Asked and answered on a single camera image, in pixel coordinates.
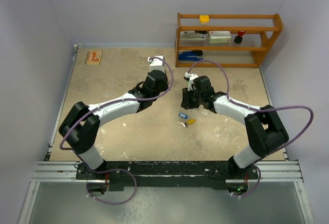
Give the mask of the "red black stamp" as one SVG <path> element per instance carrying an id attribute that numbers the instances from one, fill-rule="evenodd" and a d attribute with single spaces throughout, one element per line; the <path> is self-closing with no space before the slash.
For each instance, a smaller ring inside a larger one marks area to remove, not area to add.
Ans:
<path id="1" fill-rule="evenodd" d="M 236 44 L 241 44 L 243 41 L 244 34 L 245 34 L 245 31 L 238 31 L 237 36 L 234 38 L 234 42 Z"/>

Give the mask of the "wooden shelf rack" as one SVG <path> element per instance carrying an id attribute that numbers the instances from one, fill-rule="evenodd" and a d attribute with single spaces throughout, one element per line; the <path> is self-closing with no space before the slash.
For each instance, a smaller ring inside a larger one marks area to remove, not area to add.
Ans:
<path id="1" fill-rule="evenodd" d="M 224 67 L 260 67 L 283 31 L 279 14 L 177 15 L 175 65 L 228 56 Z"/>

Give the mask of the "blue tagged key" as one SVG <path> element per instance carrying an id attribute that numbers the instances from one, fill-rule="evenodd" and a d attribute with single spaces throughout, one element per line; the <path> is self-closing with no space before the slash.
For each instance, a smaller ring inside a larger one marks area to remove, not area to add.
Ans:
<path id="1" fill-rule="evenodd" d="M 178 115 L 179 115 L 179 117 L 181 117 L 183 119 L 187 119 L 188 118 L 188 115 L 185 114 L 185 113 L 182 113 L 182 112 L 179 112 Z"/>

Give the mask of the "yellow lidded container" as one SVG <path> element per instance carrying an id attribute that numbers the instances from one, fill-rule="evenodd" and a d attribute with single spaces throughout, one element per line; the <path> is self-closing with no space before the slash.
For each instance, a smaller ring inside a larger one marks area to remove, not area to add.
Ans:
<path id="1" fill-rule="evenodd" d="M 207 25 L 209 24 L 209 21 L 210 21 L 209 15 L 204 15 L 204 14 L 199 15 L 199 23 L 201 25 Z"/>

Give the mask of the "aluminium frame rail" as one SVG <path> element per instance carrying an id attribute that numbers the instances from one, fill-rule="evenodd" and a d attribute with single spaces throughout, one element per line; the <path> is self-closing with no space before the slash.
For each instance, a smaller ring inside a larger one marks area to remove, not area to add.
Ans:
<path id="1" fill-rule="evenodd" d="M 75 182 L 77 169 L 75 162 L 40 161 L 36 162 L 31 182 Z"/>

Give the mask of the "yellow tagged key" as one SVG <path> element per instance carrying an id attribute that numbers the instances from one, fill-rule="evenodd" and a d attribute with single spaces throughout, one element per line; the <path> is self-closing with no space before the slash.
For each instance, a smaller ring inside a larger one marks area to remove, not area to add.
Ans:
<path id="1" fill-rule="evenodd" d="M 178 124 L 182 125 L 183 127 L 188 127 L 189 125 L 191 124 L 194 124 L 196 122 L 195 119 L 191 119 L 191 120 L 188 120 L 188 121 L 184 121 L 184 122 L 178 122 Z"/>

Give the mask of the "white grey stapler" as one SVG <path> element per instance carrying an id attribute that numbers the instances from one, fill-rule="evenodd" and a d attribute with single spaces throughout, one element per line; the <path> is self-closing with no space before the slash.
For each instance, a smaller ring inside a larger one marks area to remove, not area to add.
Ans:
<path id="1" fill-rule="evenodd" d="M 204 41 L 208 37 L 207 31 L 195 31 L 195 30 L 188 30 L 188 31 L 181 31 L 179 38 L 183 41 Z"/>

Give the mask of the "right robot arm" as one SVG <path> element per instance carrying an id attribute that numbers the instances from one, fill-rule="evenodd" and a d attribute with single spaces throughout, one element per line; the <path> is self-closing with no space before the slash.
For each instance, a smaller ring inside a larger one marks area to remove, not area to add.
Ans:
<path id="1" fill-rule="evenodd" d="M 185 73 L 184 79 L 188 87 L 182 89 L 182 108 L 203 106 L 245 126 L 248 145 L 228 161 L 228 171 L 233 178 L 241 178 L 250 165 L 288 142 L 288 133 L 277 112 L 271 111 L 272 106 L 247 105 L 229 98 L 225 92 L 215 92 L 207 76 Z"/>

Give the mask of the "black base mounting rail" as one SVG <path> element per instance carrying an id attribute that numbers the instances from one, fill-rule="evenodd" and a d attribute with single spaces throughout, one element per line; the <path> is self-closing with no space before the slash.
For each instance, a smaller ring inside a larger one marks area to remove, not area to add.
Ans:
<path id="1" fill-rule="evenodd" d="M 77 165 L 76 178 L 103 181 L 109 191 L 125 187 L 238 189 L 238 183 L 256 180 L 254 165 L 239 169 L 229 161 L 105 161 L 95 170 Z"/>

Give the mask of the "orange spiral notepad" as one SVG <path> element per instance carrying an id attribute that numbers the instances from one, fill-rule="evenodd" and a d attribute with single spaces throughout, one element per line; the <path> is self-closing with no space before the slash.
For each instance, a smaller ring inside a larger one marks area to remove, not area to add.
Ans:
<path id="1" fill-rule="evenodd" d="M 99 66 L 102 58 L 101 51 L 89 51 L 86 56 L 85 65 Z"/>

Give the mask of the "blue black stapler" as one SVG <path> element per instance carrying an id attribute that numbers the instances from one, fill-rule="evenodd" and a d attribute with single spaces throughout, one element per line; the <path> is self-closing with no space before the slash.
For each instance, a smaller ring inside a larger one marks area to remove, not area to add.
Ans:
<path id="1" fill-rule="evenodd" d="M 201 61 L 203 60 L 202 50 L 182 51 L 178 54 L 179 61 Z"/>

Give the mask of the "white red box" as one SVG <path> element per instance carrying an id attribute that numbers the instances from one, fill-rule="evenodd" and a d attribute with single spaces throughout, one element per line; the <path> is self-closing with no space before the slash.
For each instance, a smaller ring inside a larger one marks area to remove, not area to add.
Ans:
<path id="1" fill-rule="evenodd" d="M 209 43 L 229 43 L 231 41 L 230 31 L 209 31 Z"/>

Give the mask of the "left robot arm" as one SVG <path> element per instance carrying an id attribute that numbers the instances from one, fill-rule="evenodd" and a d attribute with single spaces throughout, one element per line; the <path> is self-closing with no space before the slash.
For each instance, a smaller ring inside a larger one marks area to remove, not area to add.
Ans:
<path id="1" fill-rule="evenodd" d="M 98 129 L 125 115 L 149 108 L 160 93 L 168 90 L 165 71 L 151 70 L 146 79 L 123 96 L 106 103 L 86 105 L 76 103 L 60 125 L 59 133 L 70 148 L 88 165 L 88 173 L 95 179 L 105 175 L 105 160 L 95 147 Z"/>

